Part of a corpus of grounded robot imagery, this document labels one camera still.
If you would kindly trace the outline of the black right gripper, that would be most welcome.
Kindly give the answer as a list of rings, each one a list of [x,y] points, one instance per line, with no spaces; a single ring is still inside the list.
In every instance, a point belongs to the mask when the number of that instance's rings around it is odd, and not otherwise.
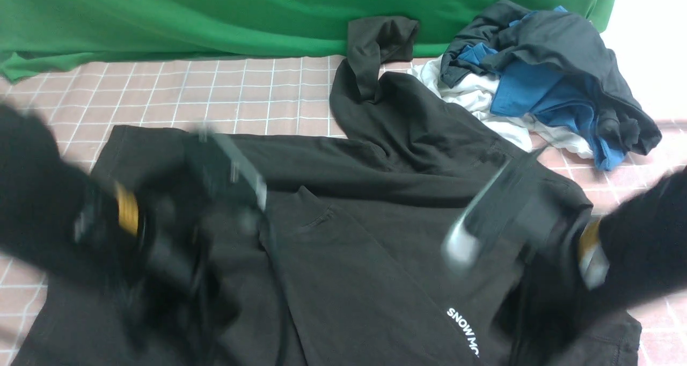
[[[578,245],[591,210],[585,206],[565,212],[542,246],[528,246],[521,255],[522,277],[505,298],[512,356],[561,356],[581,336]]]

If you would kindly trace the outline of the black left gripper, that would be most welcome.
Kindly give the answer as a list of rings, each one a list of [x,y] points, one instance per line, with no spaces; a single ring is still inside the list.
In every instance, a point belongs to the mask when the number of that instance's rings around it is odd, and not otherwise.
[[[182,356],[230,356],[221,333],[240,306],[211,262],[213,238],[204,215],[214,204],[230,210],[243,234],[258,232],[265,211],[208,196],[181,159],[134,182],[112,178],[107,200],[107,253],[117,278],[123,327],[136,351],[161,339]]]

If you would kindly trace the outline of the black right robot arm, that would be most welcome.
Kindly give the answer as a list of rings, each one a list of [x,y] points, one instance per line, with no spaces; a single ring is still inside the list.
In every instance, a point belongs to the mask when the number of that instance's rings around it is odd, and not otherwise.
[[[526,266],[514,310],[517,365],[550,365],[594,327],[685,290],[685,170],[604,217],[575,215]]]

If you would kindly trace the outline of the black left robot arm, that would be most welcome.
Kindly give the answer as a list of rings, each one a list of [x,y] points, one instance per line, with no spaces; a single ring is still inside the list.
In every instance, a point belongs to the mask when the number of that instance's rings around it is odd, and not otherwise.
[[[211,263],[204,212],[223,203],[239,232],[258,232],[267,187],[230,137],[208,127],[182,139],[181,156],[152,180],[187,169],[204,203],[99,183],[62,158],[42,118],[3,101],[2,250],[107,295],[136,352],[162,339],[187,365],[238,365],[218,337],[240,308]]]

